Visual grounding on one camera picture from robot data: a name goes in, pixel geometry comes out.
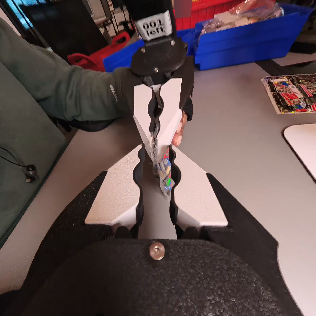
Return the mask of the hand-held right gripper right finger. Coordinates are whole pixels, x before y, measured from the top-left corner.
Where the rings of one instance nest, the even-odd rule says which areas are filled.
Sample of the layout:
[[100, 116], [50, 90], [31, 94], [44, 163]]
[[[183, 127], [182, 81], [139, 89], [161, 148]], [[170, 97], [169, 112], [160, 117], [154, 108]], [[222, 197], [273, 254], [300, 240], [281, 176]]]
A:
[[180, 180], [174, 180], [173, 199], [177, 214], [175, 223], [183, 231], [189, 227], [200, 231], [203, 227], [227, 227], [228, 220], [217, 199], [207, 173], [177, 147], [174, 164], [180, 171]]

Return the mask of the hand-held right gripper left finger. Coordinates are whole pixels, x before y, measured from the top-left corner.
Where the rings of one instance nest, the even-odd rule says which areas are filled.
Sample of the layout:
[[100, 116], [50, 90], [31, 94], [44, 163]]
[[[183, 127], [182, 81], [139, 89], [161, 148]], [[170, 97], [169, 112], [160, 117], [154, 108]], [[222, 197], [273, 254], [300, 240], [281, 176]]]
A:
[[85, 224], [132, 228], [141, 225], [144, 216], [144, 145], [140, 144], [111, 166], [87, 214]]

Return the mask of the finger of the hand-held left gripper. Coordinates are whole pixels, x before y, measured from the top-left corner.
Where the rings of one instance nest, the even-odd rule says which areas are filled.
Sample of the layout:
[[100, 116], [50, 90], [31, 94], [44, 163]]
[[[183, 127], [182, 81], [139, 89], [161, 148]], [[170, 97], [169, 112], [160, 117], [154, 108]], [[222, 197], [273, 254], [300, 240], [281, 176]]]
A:
[[172, 142], [182, 117], [180, 109], [182, 78], [172, 78], [160, 88], [163, 110], [159, 117], [160, 130], [157, 135], [159, 149], [166, 149]]
[[133, 118], [152, 162], [156, 160], [155, 141], [159, 131], [158, 119], [155, 117], [157, 109], [158, 101], [153, 88], [147, 85], [135, 86]]

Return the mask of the blue bin with tag label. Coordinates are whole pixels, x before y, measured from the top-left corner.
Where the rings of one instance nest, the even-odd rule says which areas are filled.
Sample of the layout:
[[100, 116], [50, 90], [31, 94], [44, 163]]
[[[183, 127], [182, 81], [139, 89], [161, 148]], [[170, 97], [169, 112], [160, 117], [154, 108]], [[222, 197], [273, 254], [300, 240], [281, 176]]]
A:
[[143, 40], [138, 40], [112, 55], [103, 59], [104, 69], [106, 72], [112, 73], [117, 68], [130, 67], [132, 63], [132, 56], [136, 51], [144, 46]]

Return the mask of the clear bag of small lego pieces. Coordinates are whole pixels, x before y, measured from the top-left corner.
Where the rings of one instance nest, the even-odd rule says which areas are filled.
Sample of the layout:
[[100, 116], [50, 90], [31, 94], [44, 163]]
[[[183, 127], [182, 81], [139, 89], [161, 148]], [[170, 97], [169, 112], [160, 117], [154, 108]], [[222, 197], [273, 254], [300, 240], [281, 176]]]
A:
[[171, 178], [172, 164], [170, 162], [169, 148], [161, 159], [158, 159], [157, 137], [153, 132], [150, 133], [149, 139], [150, 157], [153, 163], [153, 174], [159, 181], [162, 193], [169, 198], [171, 196], [172, 187], [175, 182]]

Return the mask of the large clear bag lego parts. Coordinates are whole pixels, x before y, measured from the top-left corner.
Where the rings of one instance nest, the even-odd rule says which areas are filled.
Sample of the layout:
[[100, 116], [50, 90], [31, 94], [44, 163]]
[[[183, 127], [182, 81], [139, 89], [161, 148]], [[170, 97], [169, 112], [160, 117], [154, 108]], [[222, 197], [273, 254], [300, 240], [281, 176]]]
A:
[[202, 24], [200, 35], [284, 16], [284, 9], [271, 0], [246, 0], [241, 4], [214, 15]]

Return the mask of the person's left hand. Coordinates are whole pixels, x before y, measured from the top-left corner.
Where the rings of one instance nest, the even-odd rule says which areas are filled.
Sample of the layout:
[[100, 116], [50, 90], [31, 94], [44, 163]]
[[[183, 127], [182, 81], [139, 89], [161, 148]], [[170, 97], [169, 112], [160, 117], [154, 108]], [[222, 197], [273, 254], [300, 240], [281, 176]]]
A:
[[184, 133], [184, 127], [187, 123], [188, 115], [185, 111], [182, 111], [182, 117], [179, 122], [179, 125], [176, 129], [175, 135], [172, 139], [172, 145], [178, 147], [182, 141], [183, 133]]

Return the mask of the red plastic bin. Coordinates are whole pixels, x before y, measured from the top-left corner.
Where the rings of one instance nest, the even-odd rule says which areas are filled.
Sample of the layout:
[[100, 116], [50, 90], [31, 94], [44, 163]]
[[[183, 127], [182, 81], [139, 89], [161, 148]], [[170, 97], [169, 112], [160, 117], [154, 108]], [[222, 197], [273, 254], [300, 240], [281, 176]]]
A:
[[176, 18], [177, 30], [195, 28], [198, 22], [212, 19], [215, 14], [219, 14], [241, 4], [243, 0], [196, 0], [192, 1], [191, 16]]

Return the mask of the blue plastic bin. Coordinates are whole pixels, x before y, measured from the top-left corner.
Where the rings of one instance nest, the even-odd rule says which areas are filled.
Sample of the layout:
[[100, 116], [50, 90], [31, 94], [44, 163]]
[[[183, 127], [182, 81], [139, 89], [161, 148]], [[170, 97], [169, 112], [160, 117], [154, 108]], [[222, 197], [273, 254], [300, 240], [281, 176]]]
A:
[[313, 9], [281, 5], [284, 16], [199, 37], [202, 22], [196, 24], [195, 65], [199, 70], [285, 57], [301, 33]]

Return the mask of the black office chair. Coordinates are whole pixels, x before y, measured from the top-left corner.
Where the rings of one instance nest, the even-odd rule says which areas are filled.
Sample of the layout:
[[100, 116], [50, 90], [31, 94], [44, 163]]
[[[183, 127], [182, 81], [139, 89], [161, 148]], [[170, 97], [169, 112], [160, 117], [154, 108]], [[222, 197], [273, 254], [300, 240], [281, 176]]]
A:
[[108, 46], [81, 0], [47, 1], [20, 8], [52, 51], [66, 62], [74, 53], [90, 56]]

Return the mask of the person's green hoodie torso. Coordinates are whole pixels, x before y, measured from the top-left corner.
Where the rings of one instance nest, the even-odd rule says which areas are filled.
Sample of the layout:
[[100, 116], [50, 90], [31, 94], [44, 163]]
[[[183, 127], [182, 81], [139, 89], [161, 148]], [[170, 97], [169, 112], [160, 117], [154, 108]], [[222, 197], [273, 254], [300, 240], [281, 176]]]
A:
[[38, 179], [26, 183], [21, 169], [1, 159], [1, 247], [67, 147], [65, 136], [45, 111], [1, 63], [0, 145], [25, 164], [34, 164]]

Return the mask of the holographic sticker sheet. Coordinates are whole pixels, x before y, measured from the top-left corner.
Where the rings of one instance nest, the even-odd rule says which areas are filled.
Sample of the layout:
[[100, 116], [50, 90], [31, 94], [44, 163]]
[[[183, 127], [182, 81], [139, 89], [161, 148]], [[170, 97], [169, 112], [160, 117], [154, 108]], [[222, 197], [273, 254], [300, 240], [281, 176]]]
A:
[[316, 112], [316, 74], [267, 76], [261, 79], [277, 114]]

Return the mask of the white book stand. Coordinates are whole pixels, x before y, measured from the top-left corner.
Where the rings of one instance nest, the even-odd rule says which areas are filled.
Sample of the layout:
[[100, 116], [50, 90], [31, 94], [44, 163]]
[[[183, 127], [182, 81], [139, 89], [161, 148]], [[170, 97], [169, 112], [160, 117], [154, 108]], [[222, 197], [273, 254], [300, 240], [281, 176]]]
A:
[[316, 181], [316, 124], [292, 125], [283, 137], [310, 177]]

